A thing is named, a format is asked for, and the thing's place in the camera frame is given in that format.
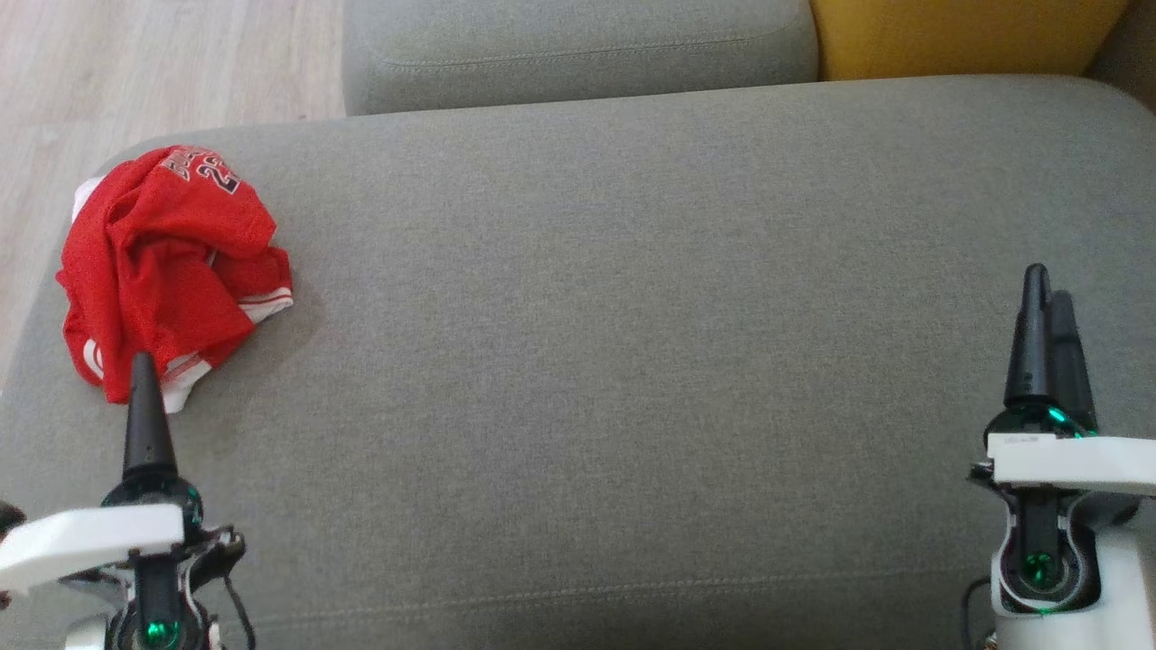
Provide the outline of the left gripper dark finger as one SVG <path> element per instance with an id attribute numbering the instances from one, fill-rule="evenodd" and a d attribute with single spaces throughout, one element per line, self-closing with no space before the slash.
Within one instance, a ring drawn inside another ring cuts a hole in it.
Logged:
<path id="1" fill-rule="evenodd" d="M 178 465 L 155 362 L 139 350 L 131 367 L 121 478 L 156 472 L 177 477 Z"/>

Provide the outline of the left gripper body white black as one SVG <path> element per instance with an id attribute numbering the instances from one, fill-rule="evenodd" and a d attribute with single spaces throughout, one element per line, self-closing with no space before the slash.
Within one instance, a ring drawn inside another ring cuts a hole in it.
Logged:
<path id="1" fill-rule="evenodd" d="M 203 526 L 200 492 L 179 477 L 144 474 L 121 481 L 99 507 L 47 515 L 15 527 L 0 542 L 0 592 L 25 592 L 50 581 L 101 581 L 105 567 L 132 560 L 175 560 L 181 589 L 223 579 L 247 551 L 232 526 Z"/>

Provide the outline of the red Bulls basketball jersey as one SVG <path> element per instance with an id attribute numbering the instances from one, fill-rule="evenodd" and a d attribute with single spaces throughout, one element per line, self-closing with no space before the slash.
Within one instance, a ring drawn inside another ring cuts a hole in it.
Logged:
<path id="1" fill-rule="evenodd" d="M 118 346 L 92 357 L 110 365 L 148 353 L 168 413 L 260 322 L 294 305 L 271 210 L 210 149 L 170 145 L 124 162 L 76 214 L 101 226 L 117 300 Z"/>

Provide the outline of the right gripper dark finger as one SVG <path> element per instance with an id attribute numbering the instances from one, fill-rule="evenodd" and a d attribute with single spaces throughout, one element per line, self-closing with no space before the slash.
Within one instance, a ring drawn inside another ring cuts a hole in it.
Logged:
<path id="1" fill-rule="evenodd" d="M 1070 291 L 1053 291 L 1048 300 L 1048 371 L 1057 407 L 1083 431 L 1098 433 L 1094 387 Z"/>
<path id="2" fill-rule="evenodd" d="M 1048 356 L 1048 268 L 1032 264 L 1025 268 L 1021 305 L 1011 337 L 1005 406 L 1052 402 Z"/>

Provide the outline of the large grey fabric ottoman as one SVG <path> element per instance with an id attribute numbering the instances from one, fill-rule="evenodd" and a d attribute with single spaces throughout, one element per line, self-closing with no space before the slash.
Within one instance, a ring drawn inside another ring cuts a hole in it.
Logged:
<path id="1" fill-rule="evenodd" d="M 914 77 L 157 136 L 294 305 L 171 419 L 257 650 L 959 650 L 1022 276 L 1156 435 L 1156 115 Z"/>

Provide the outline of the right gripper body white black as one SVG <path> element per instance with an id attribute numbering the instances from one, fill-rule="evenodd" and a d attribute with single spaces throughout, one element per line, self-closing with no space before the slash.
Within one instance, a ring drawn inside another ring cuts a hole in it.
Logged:
<path id="1" fill-rule="evenodd" d="M 1091 515 L 1114 524 L 1140 498 L 1156 498 L 1156 440 L 1094 433 L 1053 404 L 1003 408 L 986 424 L 984 443 L 986 456 L 968 478 L 996 493 L 1053 492 L 1070 505 L 1080 495 L 1120 498 Z"/>

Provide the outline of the yellow sofa backrest cushion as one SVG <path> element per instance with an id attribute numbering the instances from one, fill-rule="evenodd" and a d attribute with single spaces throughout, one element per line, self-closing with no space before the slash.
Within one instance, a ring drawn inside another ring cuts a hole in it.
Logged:
<path id="1" fill-rule="evenodd" d="M 1080 77 L 1132 0 L 809 0 L 822 79 Z"/>

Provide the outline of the grey sofa seat cushion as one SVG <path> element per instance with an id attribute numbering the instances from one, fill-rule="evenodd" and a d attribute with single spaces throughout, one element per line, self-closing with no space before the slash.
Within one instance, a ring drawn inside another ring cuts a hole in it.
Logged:
<path id="1" fill-rule="evenodd" d="M 814 82 L 808 0 L 346 0 L 347 115 Z"/>

